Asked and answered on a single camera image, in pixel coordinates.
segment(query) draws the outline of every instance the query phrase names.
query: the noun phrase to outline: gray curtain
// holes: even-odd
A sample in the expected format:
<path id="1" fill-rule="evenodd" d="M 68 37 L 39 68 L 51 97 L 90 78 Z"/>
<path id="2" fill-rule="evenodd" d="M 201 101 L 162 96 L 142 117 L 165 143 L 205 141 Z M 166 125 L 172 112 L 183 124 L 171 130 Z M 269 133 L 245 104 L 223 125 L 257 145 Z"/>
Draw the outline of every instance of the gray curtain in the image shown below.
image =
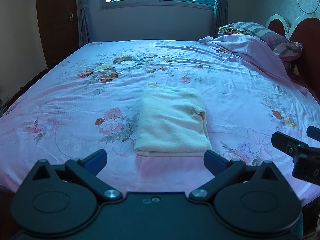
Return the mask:
<path id="1" fill-rule="evenodd" d="M 88 19 L 89 8 L 88 0 L 76 0 L 78 5 L 78 28 L 79 28 L 79 46 L 90 43 Z"/>
<path id="2" fill-rule="evenodd" d="M 228 0 L 216 0 L 214 5 L 214 21 L 212 23 L 211 36 L 216 37 L 219 27 L 228 24 Z"/>

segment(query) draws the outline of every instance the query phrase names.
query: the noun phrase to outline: striped pillowcase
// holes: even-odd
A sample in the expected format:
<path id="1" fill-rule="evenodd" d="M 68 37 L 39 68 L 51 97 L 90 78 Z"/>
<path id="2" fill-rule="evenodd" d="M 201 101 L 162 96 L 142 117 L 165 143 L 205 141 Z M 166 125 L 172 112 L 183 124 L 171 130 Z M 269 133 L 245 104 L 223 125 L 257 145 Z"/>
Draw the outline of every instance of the striped pillowcase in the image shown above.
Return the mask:
<path id="1" fill-rule="evenodd" d="M 232 28 L 256 36 L 269 45 L 282 62 L 295 60 L 302 53 L 302 43 L 289 41 L 263 25 L 251 22 L 231 23 L 224 28 Z"/>

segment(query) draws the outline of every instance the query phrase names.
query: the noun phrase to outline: pink blanket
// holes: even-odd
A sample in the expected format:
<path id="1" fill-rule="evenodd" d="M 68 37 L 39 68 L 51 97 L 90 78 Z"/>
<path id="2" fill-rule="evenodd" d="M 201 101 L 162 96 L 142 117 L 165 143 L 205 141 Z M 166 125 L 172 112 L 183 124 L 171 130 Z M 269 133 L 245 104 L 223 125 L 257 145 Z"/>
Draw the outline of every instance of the pink blanket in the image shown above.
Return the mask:
<path id="1" fill-rule="evenodd" d="M 281 131 L 311 146 L 320 106 L 292 83 L 268 45 L 247 35 L 201 41 L 88 44 L 58 64 L 0 119 L 0 184 L 16 191 L 39 159 L 61 164 L 108 152 L 98 178 L 127 191 L 185 191 L 213 178 L 201 157 L 142 157 L 133 147 L 146 83 L 198 89 L 212 148 L 250 165 L 272 160 L 306 204 L 320 187 L 295 179 L 292 159 L 274 149 Z"/>

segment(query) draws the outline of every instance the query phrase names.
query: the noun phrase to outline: floral bed sheet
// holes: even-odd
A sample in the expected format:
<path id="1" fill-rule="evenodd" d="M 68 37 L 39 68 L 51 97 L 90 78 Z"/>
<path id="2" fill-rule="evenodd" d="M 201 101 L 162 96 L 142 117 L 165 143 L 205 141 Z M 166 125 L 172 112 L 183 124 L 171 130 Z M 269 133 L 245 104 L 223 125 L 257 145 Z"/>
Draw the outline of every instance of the floral bed sheet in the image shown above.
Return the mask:
<path id="1" fill-rule="evenodd" d="M 139 102 L 149 83 L 198 89 L 213 150 L 247 165 L 272 160 L 303 204 L 320 187 L 295 179 L 292 159 L 272 147 L 281 131 L 310 146 L 320 106 L 292 83 L 263 41 L 227 35 L 200 41 L 96 42 L 54 67 L 0 119 L 0 184 L 15 192 L 39 159 L 61 164 L 98 149 L 108 163 L 98 178 L 127 191 L 193 189 L 213 178 L 202 157 L 143 157 L 133 152 Z"/>

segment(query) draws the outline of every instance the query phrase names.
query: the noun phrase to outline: window frame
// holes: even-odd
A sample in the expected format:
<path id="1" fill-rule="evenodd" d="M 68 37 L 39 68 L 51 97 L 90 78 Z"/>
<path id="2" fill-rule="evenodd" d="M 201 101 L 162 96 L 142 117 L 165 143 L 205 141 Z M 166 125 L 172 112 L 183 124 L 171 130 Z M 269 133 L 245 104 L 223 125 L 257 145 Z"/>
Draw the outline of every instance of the window frame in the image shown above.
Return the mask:
<path id="1" fill-rule="evenodd" d="M 214 5 L 199 3 L 197 1 L 177 1 L 177 0 L 122 0 L 114 2 L 106 2 L 100 0 L 100 10 L 108 10 L 115 8 L 133 7 L 133 6 L 183 6 L 199 9 L 213 10 Z"/>

